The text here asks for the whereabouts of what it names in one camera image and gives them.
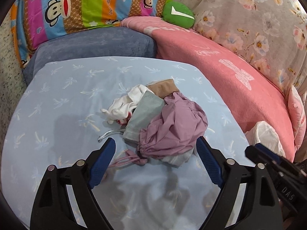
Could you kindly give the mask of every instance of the light blue bedsheet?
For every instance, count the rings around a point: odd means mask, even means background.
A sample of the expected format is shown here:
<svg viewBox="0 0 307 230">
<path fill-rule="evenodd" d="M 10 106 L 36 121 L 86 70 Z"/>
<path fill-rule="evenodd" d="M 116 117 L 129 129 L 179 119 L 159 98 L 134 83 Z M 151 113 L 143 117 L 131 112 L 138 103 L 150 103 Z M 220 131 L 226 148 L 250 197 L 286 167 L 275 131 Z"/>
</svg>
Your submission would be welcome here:
<svg viewBox="0 0 307 230">
<path fill-rule="evenodd" d="M 85 159 L 103 143 L 97 138 L 119 128 L 108 125 L 100 109 L 108 108 L 137 84 L 173 78 L 176 86 L 205 111 L 205 136 L 213 148 L 240 164 L 248 142 L 222 98 L 195 67 L 167 60 L 132 57 L 97 57 L 52 62 L 36 74 L 11 120 L 2 154 L 3 194 L 26 225 L 41 178 L 50 164 L 58 168 Z M 114 158 L 127 148 L 121 135 Z M 69 188 L 73 211 L 82 217 Z M 93 193 L 115 230 L 198 230 L 208 215 L 219 188 L 212 184 L 200 158 L 180 168 L 150 160 L 109 169 Z M 231 215 L 238 215 L 243 191 Z"/>
</svg>

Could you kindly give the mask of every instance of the metal screw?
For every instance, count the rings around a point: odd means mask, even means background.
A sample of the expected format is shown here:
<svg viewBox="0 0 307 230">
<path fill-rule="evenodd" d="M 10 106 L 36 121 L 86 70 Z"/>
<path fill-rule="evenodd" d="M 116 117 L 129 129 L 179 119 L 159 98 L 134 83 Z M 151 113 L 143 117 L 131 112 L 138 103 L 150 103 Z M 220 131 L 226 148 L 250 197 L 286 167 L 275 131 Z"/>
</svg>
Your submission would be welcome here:
<svg viewBox="0 0 307 230">
<path fill-rule="evenodd" d="M 49 170 L 49 171 L 54 170 L 54 168 L 55 168 L 55 166 L 54 166 L 54 165 L 49 165 L 49 166 L 48 166 L 48 170 Z"/>
<path fill-rule="evenodd" d="M 231 158 L 227 159 L 226 162 L 227 162 L 229 165 L 234 165 L 234 164 L 235 164 L 234 159 L 231 159 Z"/>
<path fill-rule="evenodd" d="M 77 165 L 78 166 L 83 166 L 85 164 L 85 161 L 84 160 L 79 160 L 77 161 Z"/>
<path fill-rule="evenodd" d="M 263 170 L 265 168 L 265 165 L 263 163 L 257 164 L 258 168 Z"/>
</svg>

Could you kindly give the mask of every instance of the gray cloth bag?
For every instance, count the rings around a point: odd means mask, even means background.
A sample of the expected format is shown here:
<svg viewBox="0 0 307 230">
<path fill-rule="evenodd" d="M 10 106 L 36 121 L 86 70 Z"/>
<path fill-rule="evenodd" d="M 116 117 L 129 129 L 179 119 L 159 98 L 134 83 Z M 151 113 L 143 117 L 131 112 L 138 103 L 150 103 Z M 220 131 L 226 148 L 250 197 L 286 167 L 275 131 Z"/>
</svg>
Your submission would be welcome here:
<svg viewBox="0 0 307 230">
<path fill-rule="evenodd" d="M 138 144 L 141 129 L 147 128 L 151 120 L 161 113 L 164 105 L 163 99 L 146 91 L 127 124 L 123 139 Z M 190 159 L 192 153 L 193 149 L 181 155 L 166 156 L 161 161 L 179 167 Z"/>
<path fill-rule="evenodd" d="M 123 139 L 138 144 L 141 129 L 147 128 L 150 121 L 161 113 L 164 105 L 163 99 L 146 91 L 127 124 Z"/>
</svg>

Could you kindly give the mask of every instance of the gray blue cushion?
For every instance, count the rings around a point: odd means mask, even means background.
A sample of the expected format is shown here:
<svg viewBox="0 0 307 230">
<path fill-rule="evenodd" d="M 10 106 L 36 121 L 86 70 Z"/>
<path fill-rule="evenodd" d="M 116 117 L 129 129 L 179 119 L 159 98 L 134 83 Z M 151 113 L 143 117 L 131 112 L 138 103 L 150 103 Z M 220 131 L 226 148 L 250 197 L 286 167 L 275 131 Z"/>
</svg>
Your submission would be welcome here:
<svg viewBox="0 0 307 230">
<path fill-rule="evenodd" d="M 155 58 L 151 37 L 126 27 L 96 28 L 68 34 L 41 44 L 23 70 L 26 83 L 48 62 L 99 56 Z"/>
</svg>

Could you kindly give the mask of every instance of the pink blanket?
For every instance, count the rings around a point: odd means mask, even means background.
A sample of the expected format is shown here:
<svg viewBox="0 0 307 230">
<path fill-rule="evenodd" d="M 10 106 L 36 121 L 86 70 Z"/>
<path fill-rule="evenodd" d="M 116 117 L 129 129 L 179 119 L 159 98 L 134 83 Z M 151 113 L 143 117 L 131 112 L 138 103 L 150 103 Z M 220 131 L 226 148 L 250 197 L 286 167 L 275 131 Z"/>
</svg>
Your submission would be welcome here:
<svg viewBox="0 0 307 230">
<path fill-rule="evenodd" d="M 129 17 L 121 26 L 152 37 L 157 58 L 191 64 L 211 82 L 243 132 L 266 121 L 279 135 L 286 158 L 296 149 L 286 101 L 281 92 L 246 61 L 217 43 L 158 17 Z"/>
</svg>

